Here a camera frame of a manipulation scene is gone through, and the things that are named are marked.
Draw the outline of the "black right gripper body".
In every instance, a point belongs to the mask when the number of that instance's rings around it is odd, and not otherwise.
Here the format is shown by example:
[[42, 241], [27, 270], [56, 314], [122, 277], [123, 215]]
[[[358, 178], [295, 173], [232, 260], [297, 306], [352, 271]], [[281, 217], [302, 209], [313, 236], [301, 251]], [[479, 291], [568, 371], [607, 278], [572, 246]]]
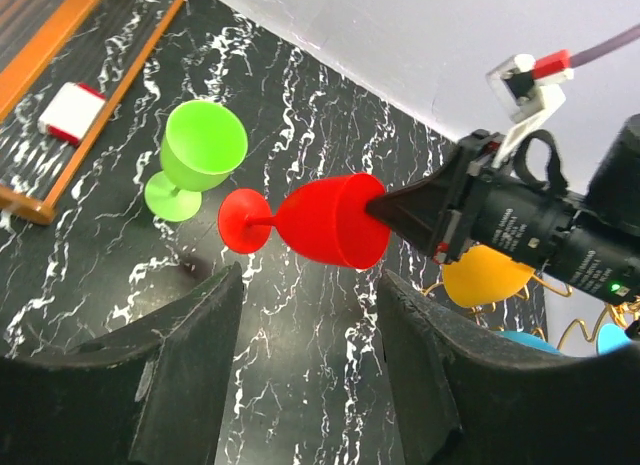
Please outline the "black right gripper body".
[[[539, 180], [526, 164], [529, 146], [549, 149], [546, 178]], [[462, 204], [448, 214], [454, 225], [438, 240], [433, 259], [458, 261], [468, 242], [477, 242], [520, 263], [545, 263], [569, 233], [575, 208], [567, 201], [568, 182], [553, 135], [536, 130], [516, 147], [504, 170], [480, 168], [470, 179]]]

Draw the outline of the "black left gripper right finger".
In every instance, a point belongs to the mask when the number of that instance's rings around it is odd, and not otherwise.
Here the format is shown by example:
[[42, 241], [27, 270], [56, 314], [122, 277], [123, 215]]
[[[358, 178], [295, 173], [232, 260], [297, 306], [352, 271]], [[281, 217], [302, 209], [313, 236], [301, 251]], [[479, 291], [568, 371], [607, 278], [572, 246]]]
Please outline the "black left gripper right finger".
[[379, 327], [409, 464], [635, 464], [639, 347], [537, 350], [428, 299], [393, 272]]

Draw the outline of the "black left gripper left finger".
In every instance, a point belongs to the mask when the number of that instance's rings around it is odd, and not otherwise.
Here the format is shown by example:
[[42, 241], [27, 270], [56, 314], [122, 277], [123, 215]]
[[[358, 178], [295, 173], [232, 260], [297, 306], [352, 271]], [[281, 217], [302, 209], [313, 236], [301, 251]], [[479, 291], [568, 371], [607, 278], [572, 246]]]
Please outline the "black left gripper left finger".
[[239, 265], [67, 353], [1, 362], [5, 464], [211, 464], [239, 331]]

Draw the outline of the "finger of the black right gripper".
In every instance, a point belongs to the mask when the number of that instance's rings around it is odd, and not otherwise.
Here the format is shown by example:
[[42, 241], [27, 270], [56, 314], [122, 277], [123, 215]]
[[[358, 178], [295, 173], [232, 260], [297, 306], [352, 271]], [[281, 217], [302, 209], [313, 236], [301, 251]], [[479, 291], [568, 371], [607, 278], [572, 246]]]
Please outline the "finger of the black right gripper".
[[367, 214], [421, 254], [434, 257], [442, 221], [453, 202], [458, 162], [450, 158], [430, 176], [369, 200]]

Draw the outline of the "yellow wine glass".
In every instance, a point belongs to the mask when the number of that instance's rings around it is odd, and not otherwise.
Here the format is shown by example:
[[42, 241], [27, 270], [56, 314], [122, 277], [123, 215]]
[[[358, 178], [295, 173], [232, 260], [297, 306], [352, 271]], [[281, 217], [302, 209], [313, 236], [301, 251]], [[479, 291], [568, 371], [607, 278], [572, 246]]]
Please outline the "yellow wine glass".
[[442, 282], [456, 305], [473, 308], [515, 295], [534, 272], [485, 245], [474, 245], [458, 261], [442, 266]]

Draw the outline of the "red wine glass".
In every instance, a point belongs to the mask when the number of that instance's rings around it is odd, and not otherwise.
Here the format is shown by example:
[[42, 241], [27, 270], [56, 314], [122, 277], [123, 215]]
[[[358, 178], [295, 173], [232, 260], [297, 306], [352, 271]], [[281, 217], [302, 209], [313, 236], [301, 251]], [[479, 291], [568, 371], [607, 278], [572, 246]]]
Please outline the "red wine glass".
[[237, 253], [258, 251], [275, 230], [303, 257], [364, 270], [381, 260], [390, 241], [389, 227], [366, 212], [384, 192], [383, 183], [367, 173], [325, 178], [296, 189], [272, 211], [261, 193], [242, 188], [222, 202], [218, 230]]

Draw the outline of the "green wine glass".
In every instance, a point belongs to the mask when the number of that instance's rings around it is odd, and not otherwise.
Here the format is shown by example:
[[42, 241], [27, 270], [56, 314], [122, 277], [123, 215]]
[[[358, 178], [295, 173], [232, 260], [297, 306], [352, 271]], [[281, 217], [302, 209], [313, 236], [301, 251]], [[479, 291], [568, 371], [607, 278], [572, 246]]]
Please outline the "green wine glass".
[[180, 104], [166, 122], [161, 170], [144, 187], [147, 207], [169, 222], [194, 217], [203, 193], [224, 182], [247, 152], [247, 132], [231, 110], [207, 100]]

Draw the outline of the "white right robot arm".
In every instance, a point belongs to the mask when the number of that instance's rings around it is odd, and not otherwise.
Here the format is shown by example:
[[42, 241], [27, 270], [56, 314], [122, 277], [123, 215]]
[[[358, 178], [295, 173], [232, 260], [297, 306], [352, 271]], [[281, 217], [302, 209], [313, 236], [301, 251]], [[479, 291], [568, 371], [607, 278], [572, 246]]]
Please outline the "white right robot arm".
[[639, 118], [629, 117], [572, 192], [553, 135], [536, 130], [498, 167], [503, 135], [461, 139], [429, 177], [372, 199], [367, 213], [438, 263], [478, 242], [611, 305], [639, 296]]

